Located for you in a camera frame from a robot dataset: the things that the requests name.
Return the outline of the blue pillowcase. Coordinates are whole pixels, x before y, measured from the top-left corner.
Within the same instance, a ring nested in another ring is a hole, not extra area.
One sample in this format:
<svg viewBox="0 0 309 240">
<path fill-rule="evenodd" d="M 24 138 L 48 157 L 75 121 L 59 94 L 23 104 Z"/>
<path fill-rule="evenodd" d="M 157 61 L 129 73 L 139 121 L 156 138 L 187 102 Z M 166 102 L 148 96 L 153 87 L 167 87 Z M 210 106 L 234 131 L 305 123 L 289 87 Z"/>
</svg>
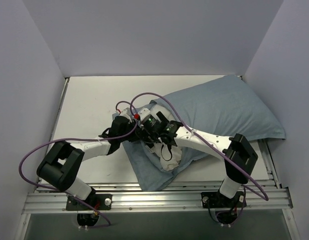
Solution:
<svg viewBox="0 0 309 240">
<path fill-rule="evenodd" d="M 168 111 L 175 109 L 173 120 L 180 116 L 190 127 L 209 134 L 242 134 L 248 141 L 286 138 L 283 126 L 271 110 L 235 75 L 175 91 L 144 105 L 149 110 L 159 106 Z M 125 141 L 122 145 L 143 191 L 164 189 L 192 162 L 208 156 L 186 147 L 181 151 L 178 166 L 165 169 L 158 155 L 151 153 L 143 142 Z"/>
</svg>

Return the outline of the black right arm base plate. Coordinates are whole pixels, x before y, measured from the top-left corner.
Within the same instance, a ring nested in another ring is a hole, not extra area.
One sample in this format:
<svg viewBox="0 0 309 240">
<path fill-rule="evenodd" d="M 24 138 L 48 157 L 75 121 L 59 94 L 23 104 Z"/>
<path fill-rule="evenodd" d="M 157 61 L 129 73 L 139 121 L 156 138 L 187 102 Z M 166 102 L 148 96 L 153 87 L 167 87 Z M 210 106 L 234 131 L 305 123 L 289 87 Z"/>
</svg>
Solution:
<svg viewBox="0 0 309 240">
<path fill-rule="evenodd" d="M 245 208 L 244 192 L 238 191 L 233 198 L 227 198 L 218 191 L 202 192 L 201 204 L 204 209 Z"/>
</svg>

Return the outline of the white pillow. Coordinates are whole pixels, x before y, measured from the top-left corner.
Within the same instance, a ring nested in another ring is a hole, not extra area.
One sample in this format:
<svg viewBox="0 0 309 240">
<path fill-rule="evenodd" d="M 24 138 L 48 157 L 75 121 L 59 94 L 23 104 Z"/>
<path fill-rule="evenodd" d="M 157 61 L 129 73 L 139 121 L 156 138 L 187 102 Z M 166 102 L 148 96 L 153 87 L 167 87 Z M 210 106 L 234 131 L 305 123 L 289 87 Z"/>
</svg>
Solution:
<svg viewBox="0 0 309 240">
<path fill-rule="evenodd" d="M 150 108 L 151 114 L 159 120 L 158 112 L 169 121 L 175 121 L 173 114 L 165 107 L 155 104 Z M 164 143 L 155 143 L 149 151 L 159 158 L 160 164 L 165 171 L 172 171 L 179 166 L 182 158 L 182 148 L 176 146 L 166 145 Z"/>
</svg>

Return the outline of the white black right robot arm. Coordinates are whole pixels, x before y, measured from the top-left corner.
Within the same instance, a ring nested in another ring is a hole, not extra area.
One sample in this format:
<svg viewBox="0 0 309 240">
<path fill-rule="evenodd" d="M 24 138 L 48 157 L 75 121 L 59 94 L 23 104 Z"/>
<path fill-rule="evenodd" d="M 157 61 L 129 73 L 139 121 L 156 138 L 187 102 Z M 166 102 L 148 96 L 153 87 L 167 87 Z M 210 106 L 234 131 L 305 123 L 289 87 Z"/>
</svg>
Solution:
<svg viewBox="0 0 309 240">
<path fill-rule="evenodd" d="M 172 114 L 165 116 L 162 111 L 152 112 L 147 108 L 135 117 L 140 119 L 136 133 L 149 151 L 160 158 L 160 164 L 166 171 L 181 165 L 184 148 L 224 161 L 226 176 L 216 194 L 221 206 L 229 206 L 239 188 L 248 182 L 258 155 L 243 135 L 230 137 L 203 132 L 176 121 Z"/>
</svg>

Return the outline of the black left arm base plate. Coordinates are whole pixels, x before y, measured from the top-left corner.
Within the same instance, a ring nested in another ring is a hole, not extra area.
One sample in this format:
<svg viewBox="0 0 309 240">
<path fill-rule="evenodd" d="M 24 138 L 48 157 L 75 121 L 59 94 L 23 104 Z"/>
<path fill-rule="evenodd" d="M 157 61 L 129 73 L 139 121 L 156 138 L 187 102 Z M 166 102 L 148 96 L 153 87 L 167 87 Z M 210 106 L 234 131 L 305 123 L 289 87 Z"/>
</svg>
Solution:
<svg viewBox="0 0 309 240">
<path fill-rule="evenodd" d="M 112 195 L 109 193 L 90 193 L 87 199 L 82 202 L 90 205 L 96 210 L 110 210 L 112 207 Z M 67 211 L 88 211 L 92 210 L 85 204 L 79 202 L 74 196 L 67 196 L 67 202 L 65 209 Z"/>
</svg>

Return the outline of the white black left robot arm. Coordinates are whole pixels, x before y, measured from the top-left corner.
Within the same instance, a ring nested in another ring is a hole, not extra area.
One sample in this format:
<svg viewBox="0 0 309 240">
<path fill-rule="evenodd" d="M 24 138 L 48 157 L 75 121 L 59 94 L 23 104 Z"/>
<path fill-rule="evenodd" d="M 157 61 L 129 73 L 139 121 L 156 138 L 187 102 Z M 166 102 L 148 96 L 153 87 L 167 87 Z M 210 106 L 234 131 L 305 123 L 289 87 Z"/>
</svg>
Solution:
<svg viewBox="0 0 309 240">
<path fill-rule="evenodd" d="M 99 156 L 108 156 L 120 148 L 122 142 L 135 141 L 137 121 L 126 116 L 117 116 L 111 127 L 102 135 L 90 141 L 70 143 L 60 140 L 53 144 L 37 168 L 42 178 L 58 191 L 77 198 L 77 204 L 84 210 L 95 205 L 96 191 L 77 177 L 83 161 Z"/>
</svg>

